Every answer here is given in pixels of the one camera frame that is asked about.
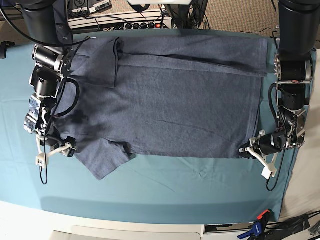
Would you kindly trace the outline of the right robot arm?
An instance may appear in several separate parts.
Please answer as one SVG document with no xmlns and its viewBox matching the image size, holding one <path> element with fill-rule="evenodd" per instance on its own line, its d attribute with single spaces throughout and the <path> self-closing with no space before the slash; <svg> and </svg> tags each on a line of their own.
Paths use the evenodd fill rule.
<svg viewBox="0 0 320 240">
<path fill-rule="evenodd" d="M 35 67 L 29 79 L 34 94 L 23 127 L 35 134 L 35 163 L 44 167 L 52 155 L 60 153 L 71 158 L 76 151 L 76 139 L 63 139 L 54 125 L 54 110 L 75 56 L 71 46 L 74 39 L 65 0 L 28 0 L 22 4 L 22 13 L 31 37 L 37 41 L 32 51 Z"/>
</svg>

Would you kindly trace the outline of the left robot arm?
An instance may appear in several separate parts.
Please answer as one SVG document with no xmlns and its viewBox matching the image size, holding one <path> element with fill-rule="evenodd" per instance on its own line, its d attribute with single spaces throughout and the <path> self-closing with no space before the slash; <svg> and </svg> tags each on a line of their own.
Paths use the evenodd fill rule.
<svg viewBox="0 0 320 240">
<path fill-rule="evenodd" d="M 240 149 L 240 156 L 259 160 L 265 179 L 275 177 L 278 153 L 300 148 L 305 141 L 306 106 L 314 78 L 312 49 L 320 22 L 318 0 L 278 2 L 279 40 L 274 56 L 277 81 L 268 91 L 268 101 L 276 130 L 261 130 Z"/>
</svg>

